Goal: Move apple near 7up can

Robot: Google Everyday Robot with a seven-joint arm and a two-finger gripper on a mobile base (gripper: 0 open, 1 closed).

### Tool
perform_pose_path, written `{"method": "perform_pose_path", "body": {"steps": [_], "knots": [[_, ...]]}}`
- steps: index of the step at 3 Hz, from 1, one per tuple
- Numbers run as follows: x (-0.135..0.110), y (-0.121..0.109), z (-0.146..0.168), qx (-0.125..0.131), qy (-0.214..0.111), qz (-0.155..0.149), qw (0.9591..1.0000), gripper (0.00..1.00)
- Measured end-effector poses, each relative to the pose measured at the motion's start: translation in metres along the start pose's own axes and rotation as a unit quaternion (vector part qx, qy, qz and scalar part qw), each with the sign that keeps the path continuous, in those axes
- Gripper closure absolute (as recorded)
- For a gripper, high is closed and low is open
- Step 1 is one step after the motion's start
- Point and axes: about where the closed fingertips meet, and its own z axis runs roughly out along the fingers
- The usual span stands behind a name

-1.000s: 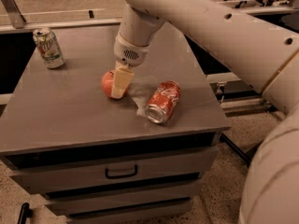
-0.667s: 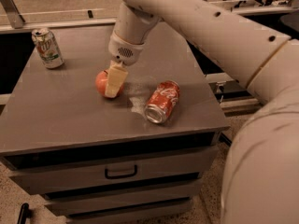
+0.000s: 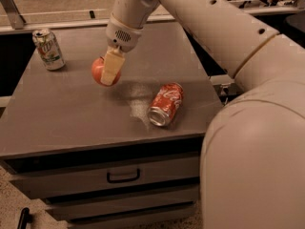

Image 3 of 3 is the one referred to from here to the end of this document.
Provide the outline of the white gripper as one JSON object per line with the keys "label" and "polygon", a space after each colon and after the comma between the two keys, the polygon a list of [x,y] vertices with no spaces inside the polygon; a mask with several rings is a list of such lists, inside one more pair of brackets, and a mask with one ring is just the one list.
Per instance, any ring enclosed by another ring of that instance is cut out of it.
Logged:
{"label": "white gripper", "polygon": [[106,28],[108,46],[104,58],[104,67],[100,82],[106,86],[112,85],[124,65],[125,56],[123,52],[130,52],[135,48],[142,35],[142,29],[134,29],[118,21],[111,16]]}

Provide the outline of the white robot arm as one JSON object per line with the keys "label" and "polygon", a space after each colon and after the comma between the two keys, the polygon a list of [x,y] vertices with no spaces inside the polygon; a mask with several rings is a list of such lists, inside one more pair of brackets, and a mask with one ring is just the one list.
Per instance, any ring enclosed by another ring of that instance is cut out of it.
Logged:
{"label": "white robot arm", "polygon": [[204,137],[204,229],[305,229],[305,50],[225,0],[115,0],[107,73],[120,70],[158,6],[244,92]]}

